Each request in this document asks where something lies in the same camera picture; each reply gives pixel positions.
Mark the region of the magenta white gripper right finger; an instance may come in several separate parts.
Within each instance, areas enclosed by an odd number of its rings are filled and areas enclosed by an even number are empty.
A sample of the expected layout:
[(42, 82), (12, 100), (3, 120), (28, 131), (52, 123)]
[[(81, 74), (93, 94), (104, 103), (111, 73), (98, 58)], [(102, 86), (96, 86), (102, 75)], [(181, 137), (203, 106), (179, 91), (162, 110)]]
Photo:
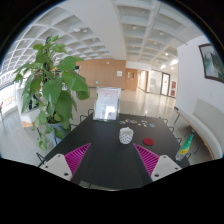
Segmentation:
[(137, 150), (152, 181), (159, 180), (181, 170), (181, 167), (168, 155), (159, 156), (137, 144), (134, 144), (134, 147)]

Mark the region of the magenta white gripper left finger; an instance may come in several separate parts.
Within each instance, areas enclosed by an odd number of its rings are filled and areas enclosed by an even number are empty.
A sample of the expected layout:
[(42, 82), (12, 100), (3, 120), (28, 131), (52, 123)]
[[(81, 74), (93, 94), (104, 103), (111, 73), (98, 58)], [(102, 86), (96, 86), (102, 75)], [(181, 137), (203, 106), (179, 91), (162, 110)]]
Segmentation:
[(89, 147), (90, 143), (78, 147), (66, 155), (56, 154), (45, 164), (41, 165), (40, 168), (70, 181)]

